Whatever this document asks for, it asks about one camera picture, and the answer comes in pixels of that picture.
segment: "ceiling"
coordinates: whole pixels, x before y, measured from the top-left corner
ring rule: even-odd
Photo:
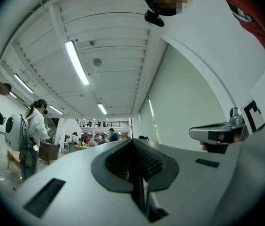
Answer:
[[[0,79],[12,85],[21,104],[43,98],[65,116],[103,119],[97,106],[102,103],[108,117],[129,117],[150,72],[144,67],[155,28],[144,20],[147,9],[144,0],[47,0],[27,12],[9,40],[0,58]],[[81,83],[66,53],[69,40],[89,85]],[[94,65],[95,58],[102,61],[100,66]],[[60,116],[48,111],[51,117]]]

